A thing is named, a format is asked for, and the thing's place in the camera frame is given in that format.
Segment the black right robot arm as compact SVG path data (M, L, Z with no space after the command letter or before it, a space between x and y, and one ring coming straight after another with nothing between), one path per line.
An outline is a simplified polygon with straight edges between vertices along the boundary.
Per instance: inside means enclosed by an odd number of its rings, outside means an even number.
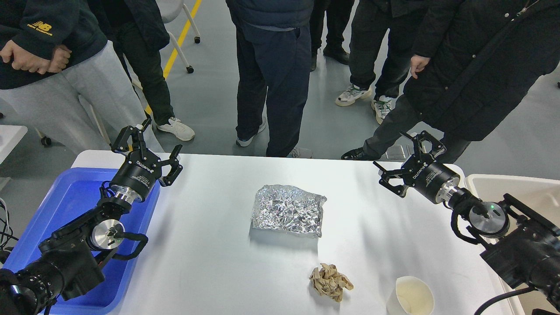
M485 202L459 187L460 176L439 162L446 151L443 143L428 132L401 135L412 141L413 154L399 169L379 167L379 183L402 198L414 188L435 205L450 209L456 237L484 246L482 259L512 288L483 303L476 314L532 291L540 291L559 309L559 228L508 193L502 201Z

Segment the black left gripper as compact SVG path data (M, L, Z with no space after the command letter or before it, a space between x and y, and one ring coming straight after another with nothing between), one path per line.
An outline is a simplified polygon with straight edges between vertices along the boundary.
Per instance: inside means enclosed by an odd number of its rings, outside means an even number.
M162 187L171 186L183 170L179 163L179 153L183 145L176 145L167 160L147 150L144 133L150 127L152 119L146 118L136 127L121 129L111 144L112 152L130 151L109 187L115 197L126 202L143 202L148 197L157 181ZM170 165L168 175L162 176L162 167Z

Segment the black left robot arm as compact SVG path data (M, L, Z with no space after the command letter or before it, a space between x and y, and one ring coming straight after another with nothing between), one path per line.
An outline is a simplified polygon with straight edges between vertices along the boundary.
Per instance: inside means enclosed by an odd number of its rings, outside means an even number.
M15 273L1 269L3 315L47 315L58 297L80 297L100 285L111 259L128 261L142 252L148 237L127 232L120 218L134 202L144 202L156 182L170 186L183 170L181 145L166 160L147 148L144 134L150 124L146 118L120 131L111 149L125 155L125 161L111 181L102 182L93 209L52 232L38 245L41 256L25 268Z

